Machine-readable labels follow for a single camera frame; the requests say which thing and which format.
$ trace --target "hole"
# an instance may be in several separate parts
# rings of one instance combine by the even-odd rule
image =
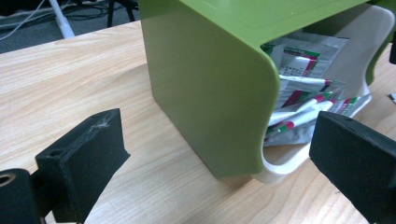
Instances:
[[[51,157],[56,157],[56,156],[60,156],[61,154],[62,154],[61,150],[55,150],[55,151],[51,152],[49,155]]]
[[[0,188],[11,183],[15,179],[14,174],[4,174],[0,175]]]

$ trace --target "packet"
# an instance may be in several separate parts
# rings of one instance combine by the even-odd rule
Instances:
[[[267,129],[265,136],[267,138],[271,138],[274,135],[286,132],[287,130],[311,122],[312,120],[315,120],[318,117],[318,113],[320,111],[328,111],[333,106],[334,102],[335,101],[324,101],[321,103],[311,105],[307,109],[299,113],[296,113],[295,115],[291,116],[288,119],[283,120],[277,125],[269,127]]]
[[[280,75],[279,95],[276,100],[275,110],[302,103],[312,99],[323,92],[331,92],[335,99],[342,93],[345,83],[322,78],[312,77],[285,77]]]
[[[305,33],[302,30],[298,30],[296,32],[285,35],[285,37],[290,38],[290,39],[303,40],[303,41],[307,41],[310,43],[323,44],[323,45],[327,45],[327,46],[330,46],[333,48],[337,48],[338,52],[336,54],[338,54],[339,51],[341,51],[341,49],[349,41],[349,39],[347,39],[347,38],[310,34],[310,33]]]
[[[323,100],[333,99],[334,96],[335,96],[335,94],[333,92],[327,91],[327,92],[321,93],[320,95],[315,96],[314,98],[306,100],[303,103],[287,105],[285,107],[279,108],[271,114],[271,118],[268,122],[268,126],[272,126],[274,124],[279,123],[280,121],[288,119],[291,116],[294,116],[295,114],[302,112],[302,111],[306,110],[307,108],[309,108],[317,103],[320,103]]]
[[[336,114],[351,117],[359,111],[364,102],[370,97],[370,94],[353,97],[345,100],[337,100],[333,106],[327,110]],[[289,129],[283,133],[274,134],[264,139],[265,147],[279,145],[306,144],[312,140],[315,130],[316,120],[312,120],[301,126]]]
[[[282,52],[279,74],[294,77],[323,77],[335,58],[337,48],[324,44],[280,37],[262,46],[270,51],[271,47],[285,45]],[[270,57],[275,61],[279,58],[280,50],[272,50]]]

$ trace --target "wooden table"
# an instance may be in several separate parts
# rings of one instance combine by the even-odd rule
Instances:
[[[312,161],[273,186],[216,179],[154,102],[142,38],[134,22],[1,54],[0,170],[32,173],[38,152],[90,115],[119,107],[132,157],[87,223],[366,223]],[[395,139],[387,94],[396,92],[396,66],[386,57],[374,99],[356,118]]]

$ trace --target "paper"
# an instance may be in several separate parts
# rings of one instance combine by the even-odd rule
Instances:
[[[396,104],[396,92],[395,92],[395,93],[391,93],[391,94],[389,95],[389,97],[390,97],[390,100],[392,100],[393,103]]]

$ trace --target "black cable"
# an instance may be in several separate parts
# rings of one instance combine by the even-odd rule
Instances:
[[[94,19],[99,19],[103,18],[108,14],[108,2],[101,2],[95,5],[91,4],[82,4],[82,5],[77,5],[77,6],[70,6],[67,7],[63,10],[64,16],[71,20],[71,21],[89,21],[89,20],[94,20]],[[124,8],[124,6],[119,5],[118,7],[114,8],[114,11],[120,10]],[[84,15],[84,14],[73,14],[75,12],[79,12],[82,10],[95,10],[96,13],[90,14],[90,15]],[[40,18],[37,18],[33,21],[28,21],[26,22],[21,28],[26,28],[34,25],[38,25],[40,23],[44,23],[47,21],[54,21],[56,18],[55,14],[49,14]],[[10,30],[13,30],[14,27],[9,27],[9,28],[4,28],[0,30],[0,34],[9,32]]]

